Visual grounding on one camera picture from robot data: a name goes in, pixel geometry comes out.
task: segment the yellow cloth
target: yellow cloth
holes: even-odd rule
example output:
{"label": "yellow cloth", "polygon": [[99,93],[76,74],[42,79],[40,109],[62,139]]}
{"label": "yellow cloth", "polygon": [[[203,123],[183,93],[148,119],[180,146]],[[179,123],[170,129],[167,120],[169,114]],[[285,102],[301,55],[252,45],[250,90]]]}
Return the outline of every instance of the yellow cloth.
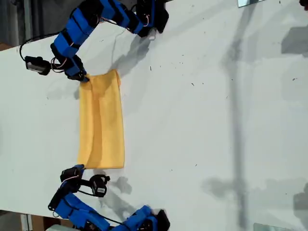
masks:
{"label": "yellow cloth", "polygon": [[120,78],[116,70],[88,76],[81,83],[80,149],[78,163],[85,168],[122,168],[124,134]]}

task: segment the wire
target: wire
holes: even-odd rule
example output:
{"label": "wire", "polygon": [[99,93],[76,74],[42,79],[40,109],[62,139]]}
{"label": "wire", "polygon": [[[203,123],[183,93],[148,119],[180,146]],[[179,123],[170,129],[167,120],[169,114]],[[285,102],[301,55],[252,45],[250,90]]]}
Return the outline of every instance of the wire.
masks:
{"label": "wire", "polygon": [[62,186],[62,185],[64,184],[64,182],[66,182],[67,180],[74,179],[74,178],[77,178],[77,177],[79,177],[79,175],[73,176],[73,177],[69,177],[69,178],[63,180],[61,186]]}
{"label": "wire", "polygon": [[110,20],[108,20],[108,19],[106,19],[106,18],[101,17],[101,19],[103,19],[104,21],[106,21],[106,22],[108,22],[108,23],[111,23],[111,24],[113,24],[113,25],[117,25],[116,23],[111,22]]}
{"label": "wire", "polygon": [[42,38],[44,38],[44,37],[54,36],[54,35],[57,35],[57,34],[59,34],[59,33],[60,33],[60,31],[58,31],[58,32],[56,32],[56,33],[46,34],[46,35],[34,36],[34,37],[32,37],[32,38],[27,39],[26,41],[24,41],[24,42],[20,45],[20,48],[19,48],[19,54],[20,54],[20,57],[22,58],[22,60],[25,61],[25,59],[24,59],[24,57],[23,57],[23,55],[22,55],[22,53],[21,53],[21,50],[22,50],[23,46],[24,46],[26,43],[31,42],[31,41],[33,41],[33,40],[35,40],[35,39],[39,39],[39,38],[42,39]]}
{"label": "wire", "polygon": [[130,9],[130,11],[133,11],[134,7],[137,6],[137,4],[133,5]]}
{"label": "wire", "polygon": [[78,190],[78,192],[83,193],[83,194],[85,194],[85,195],[89,195],[89,196],[95,196],[95,195],[93,195],[93,194],[84,192],[84,191],[82,191],[82,190]]}
{"label": "wire", "polygon": [[[74,207],[74,206],[71,206],[71,205],[67,202],[67,200],[65,199],[65,197],[63,197],[63,200],[64,200],[64,203],[65,203],[67,206],[69,206],[71,209],[79,210],[79,208],[76,208],[76,207]],[[116,220],[112,220],[112,219],[110,219],[110,218],[108,218],[108,217],[105,217],[105,216],[99,214],[98,212],[96,212],[95,210],[91,210],[91,211],[89,211],[89,213],[96,214],[96,215],[98,215],[98,216],[100,216],[100,217],[102,217],[102,218],[104,218],[104,219],[106,219],[106,220],[112,221],[112,222],[114,222],[114,223],[116,223],[116,224],[119,224],[119,225],[123,225],[123,226],[125,226],[129,231],[131,231],[130,228],[129,228],[126,224],[124,224],[124,223],[122,223],[122,222],[119,222],[119,221],[116,221]]]}
{"label": "wire", "polygon": [[58,216],[55,216],[55,215],[54,215],[54,211],[52,212],[52,216],[53,216],[54,218],[58,218],[58,217],[59,217],[59,215],[58,215]]}
{"label": "wire", "polygon": [[146,25],[144,25],[143,27],[148,26],[148,24],[149,24],[149,22],[150,22],[150,20],[149,20],[149,15],[145,15],[145,17],[146,17],[146,19],[148,20],[148,23],[147,23]]}
{"label": "wire", "polygon": [[62,72],[64,72],[65,70],[62,70],[62,71],[55,71],[55,70],[54,70],[53,66],[56,66],[56,64],[54,63],[55,59],[56,59],[56,57],[53,57],[53,58],[51,59],[51,61],[50,61],[50,65],[51,65],[52,71],[55,72],[55,73],[62,73]]}
{"label": "wire", "polygon": [[126,224],[124,224],[123,222],[119,222],[119,221],[116,221],[116,220],[112,220],[112,219],[110,219],[110,218],[108,218],[108,217],[105,217],[105,216],[99,214],[99,213],[96,212],[96,211],[89,211],[89,212],[90,212],[90,213],[93,213],[93,214],[96,214],[96,215],[98,215],[98,216],[100,216],[100,217],[102,217],[102,218],[104,218],[104,219],[106,219],[106,220],[112,221],[112,222],[114,222],[114,223],[116,223],[116,224],[123,225],[123,226],[125,226],[129,231],[131,231],[130,228],[129,228]]}

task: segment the gray floor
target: gray floor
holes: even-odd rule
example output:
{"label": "gray floor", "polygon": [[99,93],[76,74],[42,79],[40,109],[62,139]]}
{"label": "gray floor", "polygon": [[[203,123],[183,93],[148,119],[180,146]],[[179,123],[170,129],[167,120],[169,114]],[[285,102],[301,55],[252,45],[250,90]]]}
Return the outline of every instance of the gray floor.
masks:
{"label": "gray floor", "polygon": [[[23,12],[12,4],[12,1],[0,0],[0,42],[11,46],[17,46],[25,40]],[[71,11],[83,0],[32,0],[32,36],[50,34],[64,28]],[[130,9],[137,0],[119,0]]]}
{"label": "gray floor", "polygon": [[21,231],[20,215],[17,213],[0,213],[0,231]]}
{"label": "gray floor", "polygon": [[[71,11],[83,0],[44,0],[43,18],[44,33],[54,33],[62,30],[67,22]],[[137,0],[119,0],[130,9]]]}

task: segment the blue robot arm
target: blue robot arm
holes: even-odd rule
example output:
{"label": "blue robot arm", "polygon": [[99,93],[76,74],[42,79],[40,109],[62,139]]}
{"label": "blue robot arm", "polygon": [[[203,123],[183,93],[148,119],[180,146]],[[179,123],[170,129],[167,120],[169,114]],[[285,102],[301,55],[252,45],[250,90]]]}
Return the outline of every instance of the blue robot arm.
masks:
{"label": "blue robot arm", "polygon": [[147,36],[152,28],[162,33],[169,19],[164,3],[165,0],[137,0],[135,14],[117,0],[85,0],[72,11],[65,28],[51,44],[55,56],[52,62],[26,56],[26,67],[41,75],[47,75],[50,69],[63,70],[69,79],[86,82],[86,70],[76,53],[100,20],[112,20],[140,37]]}
{"label": "blue robot arm", "polygon": [[79,191],[81,185],[91,187],[93,195],[104,197],[106,183],[109,177],[104,174],[94,175],[89,181],[82,180],[84,167],[82,165],[69,168],[62,172],[62,184],[52,198],[48,209],[59,216],[69,219],[77,229],[85,231],[167,231],[169,220],[163,210],[157,215],[151,212],[150,207],[144,205],[123,223],[116,222],[116,227],[110,226],[107,220],[90,206],[79,200],[73,193]]}

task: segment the white table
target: white table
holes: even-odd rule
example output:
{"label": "white table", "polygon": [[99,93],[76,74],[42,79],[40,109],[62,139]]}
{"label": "white table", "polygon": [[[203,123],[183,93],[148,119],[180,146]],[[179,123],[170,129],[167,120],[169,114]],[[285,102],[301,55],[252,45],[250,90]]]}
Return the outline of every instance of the white table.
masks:
{"label": "white table", "polygon": [[[126,149],[125,167],[105,171],[106,197],[78,197],[118,220],[164,208],[171,231],[304,230],[293,196],[308,178],[307,14],[292,0],[167,10],[155,40],[104,23],[78,53],[91,74],[119,70]],[[23,54],[50,60],[53,39]],[[18,48],[0,53],[0,70],[0,209],[52,216],[77,161],[78,82],[26,70]]]}

